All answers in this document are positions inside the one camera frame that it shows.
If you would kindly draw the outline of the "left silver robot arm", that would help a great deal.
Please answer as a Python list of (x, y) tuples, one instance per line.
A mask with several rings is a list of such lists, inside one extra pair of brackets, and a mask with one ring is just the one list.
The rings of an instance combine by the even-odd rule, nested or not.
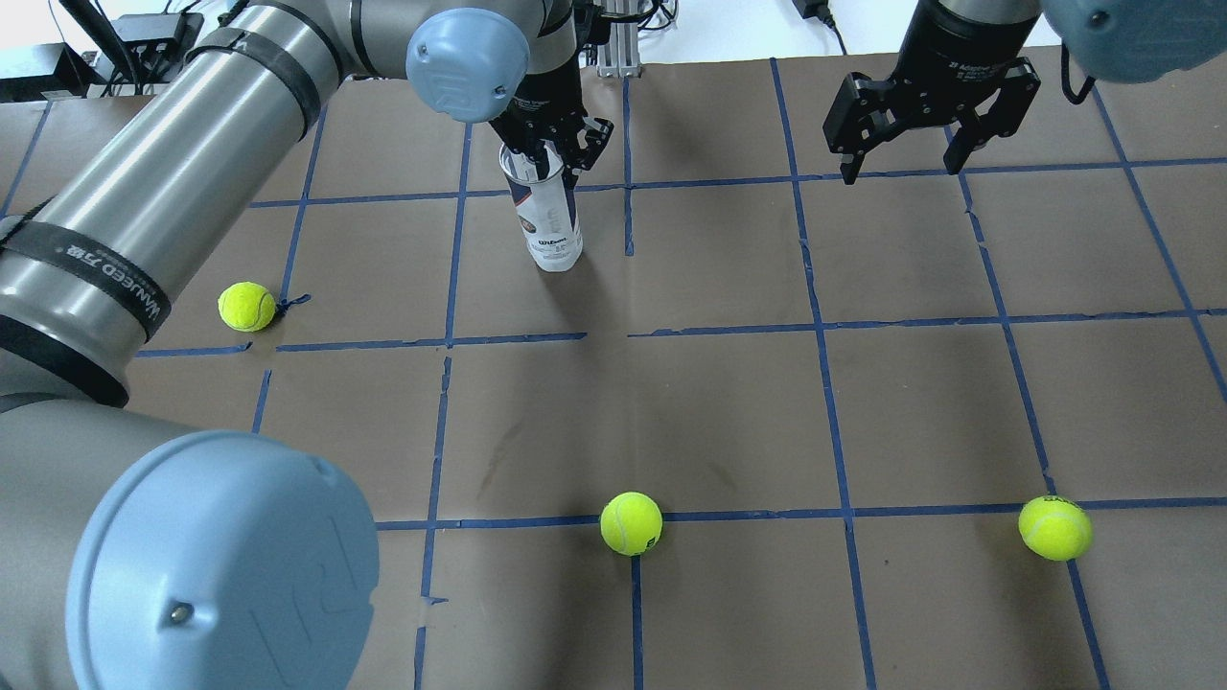
[(333, 463), (128, 410), (128, 363), (348, 76), (588, 169), (590, 1), (252, 1), (56, 196), (2, 219), (2, 686), (342, 689), (380, 546)]

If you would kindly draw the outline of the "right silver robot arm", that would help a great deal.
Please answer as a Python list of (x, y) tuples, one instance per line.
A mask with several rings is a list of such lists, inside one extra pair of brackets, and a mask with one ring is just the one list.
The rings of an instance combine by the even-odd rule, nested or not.
[(1188, 71), (1225, 52), (1222, 1), (920, 1), (888, 79), (849, 72), (822, 131), (850, 185), (872, 149), (906, 131), (953, 126), (947, 173), (971, 153), (1009, 138), (1025, 122), (1040, 76), (1022, 56), (1040, 18), (1061, 43), (1063, 70), (1077, 64), (1083, 83), (1063, 75), (1070, 104), (1101, 81), (1147, 83)]

